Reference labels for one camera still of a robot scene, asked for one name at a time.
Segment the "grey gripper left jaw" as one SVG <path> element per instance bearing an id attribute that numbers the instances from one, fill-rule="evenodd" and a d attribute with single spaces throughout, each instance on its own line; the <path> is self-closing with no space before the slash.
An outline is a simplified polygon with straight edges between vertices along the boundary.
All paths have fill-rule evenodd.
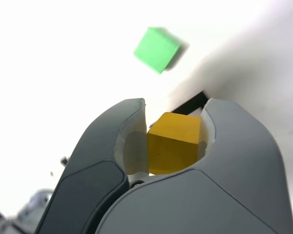
<path id="1" fill-rule="evenodd" d="M 148 174 L 145 100 L 107 109 L 78 141 L 36 229 L 38 234 L 93 234 L 109 207 Z"/>

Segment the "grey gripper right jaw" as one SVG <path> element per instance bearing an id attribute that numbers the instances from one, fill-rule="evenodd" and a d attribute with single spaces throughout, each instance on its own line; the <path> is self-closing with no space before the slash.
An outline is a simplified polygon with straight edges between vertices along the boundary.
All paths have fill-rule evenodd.
<path id="1" fill-rule="evenodd" d="M 99 234 L 293 234 L 284 163 L 270 132 L 230 101 L 201 114 L 204 157 L 126 192 Z"/>

